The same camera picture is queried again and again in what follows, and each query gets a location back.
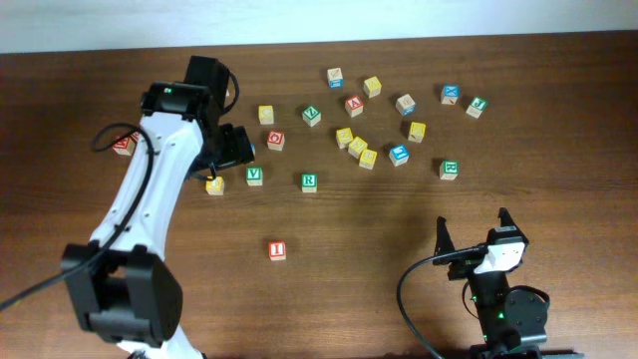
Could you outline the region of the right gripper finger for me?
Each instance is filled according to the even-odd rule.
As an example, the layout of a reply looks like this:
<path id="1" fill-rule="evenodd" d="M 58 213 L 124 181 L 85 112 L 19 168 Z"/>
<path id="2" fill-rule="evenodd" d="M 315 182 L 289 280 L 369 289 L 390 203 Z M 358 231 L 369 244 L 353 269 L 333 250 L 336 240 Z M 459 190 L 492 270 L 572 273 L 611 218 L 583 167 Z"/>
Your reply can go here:
<path id="1" fill-rule="evenodd" d="M 509 211 L 505 207 L 501 207 L 498 211 L 497 217 L 500 224 L 497 230 L 517 230 L 517 226 L 512 219 Z"/>
<path id="2" fill-rule="evenodd" d="M 447 220 L 439 216 L 437 218 L 437 233 L 434 255 L 443 255 L 455 251 L 453 241 L 447 228 Z"/>

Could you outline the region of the yellow C block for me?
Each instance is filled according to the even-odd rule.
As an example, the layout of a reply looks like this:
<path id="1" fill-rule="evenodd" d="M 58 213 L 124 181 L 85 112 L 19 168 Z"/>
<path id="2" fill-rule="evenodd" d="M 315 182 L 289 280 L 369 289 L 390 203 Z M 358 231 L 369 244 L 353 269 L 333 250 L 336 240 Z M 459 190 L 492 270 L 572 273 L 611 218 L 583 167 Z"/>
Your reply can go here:
<path id="1" fill-rule="evenodd" d="M 274 124 L 274 110 L 271 105 L 261 105 L 258 107 L 258 119 L 261 125 Z"/>

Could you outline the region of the red letter I block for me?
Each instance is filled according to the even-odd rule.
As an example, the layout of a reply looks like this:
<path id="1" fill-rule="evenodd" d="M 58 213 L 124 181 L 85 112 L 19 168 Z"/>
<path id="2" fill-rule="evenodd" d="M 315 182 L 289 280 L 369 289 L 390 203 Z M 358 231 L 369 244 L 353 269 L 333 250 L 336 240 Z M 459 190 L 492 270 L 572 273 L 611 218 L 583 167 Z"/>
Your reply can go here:
<path id="1" fill-rule="evenodd" d="M 272 261 L 285 260 L 287 258 L 285 242 L 284 241 L 269 242 L 268 255 Z"/>

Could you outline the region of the red A block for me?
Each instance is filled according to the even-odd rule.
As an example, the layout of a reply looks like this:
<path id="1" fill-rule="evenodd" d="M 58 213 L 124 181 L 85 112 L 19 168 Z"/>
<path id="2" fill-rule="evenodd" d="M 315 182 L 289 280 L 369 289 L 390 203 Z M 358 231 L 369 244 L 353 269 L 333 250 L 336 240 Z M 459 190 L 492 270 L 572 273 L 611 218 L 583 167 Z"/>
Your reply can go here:
<path id="1" fill-rule="evenodd" d="M 345 110 L 351 118 L 354 118 L 363 113 L 363 101 L 359 96 L 347 98 L 345 101 Z"/>

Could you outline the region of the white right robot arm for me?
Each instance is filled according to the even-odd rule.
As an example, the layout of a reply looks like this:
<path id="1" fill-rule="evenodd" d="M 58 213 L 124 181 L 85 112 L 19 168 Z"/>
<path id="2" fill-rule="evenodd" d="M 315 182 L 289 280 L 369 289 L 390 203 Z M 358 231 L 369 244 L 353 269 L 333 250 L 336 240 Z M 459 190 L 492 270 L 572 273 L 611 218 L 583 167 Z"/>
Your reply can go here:
<path id="1" fill-rule="evenodd" d="M 449 268 L 448 278 L 464 280 L 473 296 L 484 343 L 470 348 L 477 359 L 582 358 L 574 351 L 543 352 L 550 298 L 542 290 L 511 286 L 507 275 L 522 265 L 529 245 L 508 210 L 498 212 L 500 225 L 487 233 L 485 242 L 456 249 L 447 220 L 437 219 L 435 265 Z"/>

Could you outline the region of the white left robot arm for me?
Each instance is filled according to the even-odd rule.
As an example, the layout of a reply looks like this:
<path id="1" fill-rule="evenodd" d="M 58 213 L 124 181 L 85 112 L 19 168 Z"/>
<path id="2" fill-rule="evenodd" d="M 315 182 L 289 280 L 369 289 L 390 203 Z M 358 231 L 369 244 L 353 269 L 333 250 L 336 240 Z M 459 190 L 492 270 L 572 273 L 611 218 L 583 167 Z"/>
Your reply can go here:
<path id="1" fill-rule="evenodd" d="M 132 358 L 200 358 L 180 327 L 183 292 L 165 264 L 167 230 L 183 183 L 254 160 L 243 127 L 219 120 L 236 77 L 193 56 L 180 82 L 144 93 L 137 147 L 124 181 L 88 243 L 65 248 L 61 267 L 80 327 Z"/>

